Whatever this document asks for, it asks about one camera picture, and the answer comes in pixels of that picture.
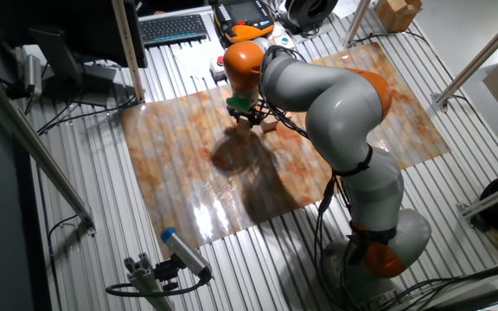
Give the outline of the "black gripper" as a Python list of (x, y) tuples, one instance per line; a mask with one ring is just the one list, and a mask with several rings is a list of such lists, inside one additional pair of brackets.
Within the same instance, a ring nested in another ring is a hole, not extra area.
[(253, 126), (257, 126), (260, 125), (266, 117), (271, 115), (270, 111), (262, 111), (262, 108), (263, 105), (256, 105), (249, 111), (240, 111), (228, 106), (227, 111), (229, 115), (234, 118), (236, 126), (239, 125), (242, 118), (246, 119)]

